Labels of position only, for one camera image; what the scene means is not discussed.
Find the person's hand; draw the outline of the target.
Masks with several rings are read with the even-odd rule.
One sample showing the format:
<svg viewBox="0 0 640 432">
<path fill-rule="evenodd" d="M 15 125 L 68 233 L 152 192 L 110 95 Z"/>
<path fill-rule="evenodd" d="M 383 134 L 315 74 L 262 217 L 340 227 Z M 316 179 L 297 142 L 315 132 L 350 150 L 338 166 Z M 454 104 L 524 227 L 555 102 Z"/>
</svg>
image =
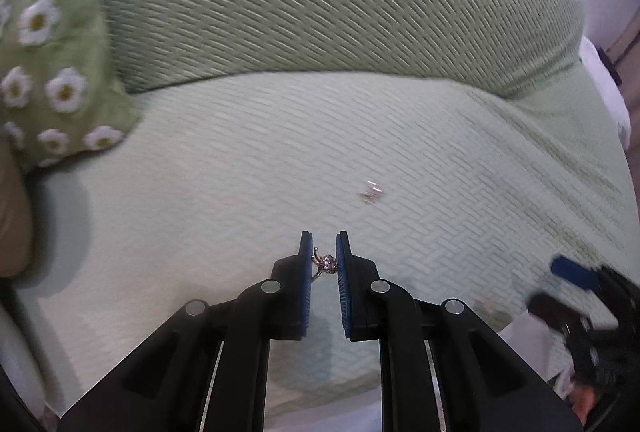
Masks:
<svg viewBox="0 0 640 432">
<path fill-rule="evenodd" d="M 589 413 L 598 404 L 602 395 L 603 392 L 601 390 L 594 389 L 593 386 L 584 386 L 583 384 L 576 384 L 568 394 L 570 408 L 573 409 L 574 414 L 583 426 L 587 423 Z"/>
</svg>

